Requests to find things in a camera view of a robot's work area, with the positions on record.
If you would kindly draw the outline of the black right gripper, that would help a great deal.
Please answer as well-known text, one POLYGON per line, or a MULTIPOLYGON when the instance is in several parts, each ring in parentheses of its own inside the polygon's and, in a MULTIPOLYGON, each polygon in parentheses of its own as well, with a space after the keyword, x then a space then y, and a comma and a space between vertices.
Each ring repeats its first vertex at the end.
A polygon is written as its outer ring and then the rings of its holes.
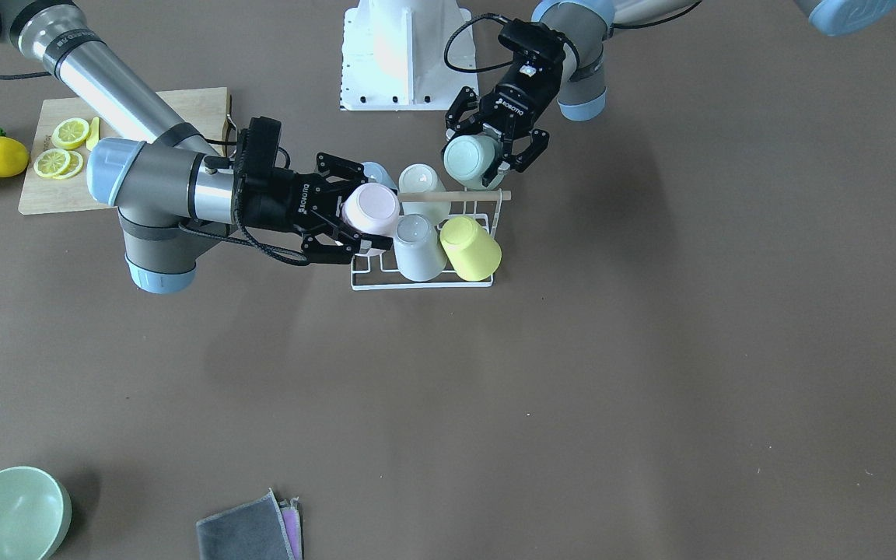
POLYGON ((277 169, 262 182, 243 177, 238 182, 240 224, 274 233, 301 234, 302 267, 349 264, 356 255, 394 247, 388 236, 353 229, 335 230, 338 238, 333 245, 320 243, 319 237, 324 233, 314 232, 320 229, 320 217, 312 210, 310 195, 314 193, 315 205, 341 205, 369 178, 364 174, 363 163, 325 152, 317 153, 316 169, 316 173, 277 169))

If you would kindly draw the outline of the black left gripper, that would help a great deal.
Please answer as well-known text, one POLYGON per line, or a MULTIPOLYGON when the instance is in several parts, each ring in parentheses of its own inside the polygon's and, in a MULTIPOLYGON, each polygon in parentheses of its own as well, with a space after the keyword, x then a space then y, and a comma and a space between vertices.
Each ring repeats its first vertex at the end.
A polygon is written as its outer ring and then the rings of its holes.
POLYGON ((446 142, 490 138, 497 149, 495 172, 522 173, 550 145, 550 132, 536 128, 561 89, 563 64, 515 61, 484 98, 462 86, 445 113, 446 142))

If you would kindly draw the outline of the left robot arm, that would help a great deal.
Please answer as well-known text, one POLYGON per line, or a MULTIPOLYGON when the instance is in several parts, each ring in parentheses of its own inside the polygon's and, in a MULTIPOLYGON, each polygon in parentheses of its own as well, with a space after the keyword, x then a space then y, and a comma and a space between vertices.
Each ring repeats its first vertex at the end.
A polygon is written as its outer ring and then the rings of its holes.
POLYGON ((541 1, 527 21, 484 14, 501 26, 498 40, 512 60, 486 95, 465 86, 453 100, 445 116, 446 170, 488 189, 507 173, 522 173, 550 143, 537 127, 549 106, 557 103, 571 121, 588 121, 604 109, 607 40, 668 23, 694 7, 694 1, 541 1))

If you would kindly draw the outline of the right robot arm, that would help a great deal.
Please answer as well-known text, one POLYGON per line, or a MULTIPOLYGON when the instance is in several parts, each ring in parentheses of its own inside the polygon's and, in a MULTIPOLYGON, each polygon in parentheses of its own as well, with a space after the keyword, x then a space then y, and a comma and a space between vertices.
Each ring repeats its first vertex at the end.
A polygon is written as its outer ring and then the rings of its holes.
POLYGON ((140 289, 188 287, 199 256, 233 242, 235 231, 238 244, 295 266, 348 264, 394 244, 341 215, 369 186, 363 164, 320 153, 314 173, 283 169, 281 124, 269 117, 239 131, 234 156, 219 155, 71 1, 0 1, 0 43, 38 61, 117 132, 89 154, 86 187, 117 209, 124 258, 140 289))

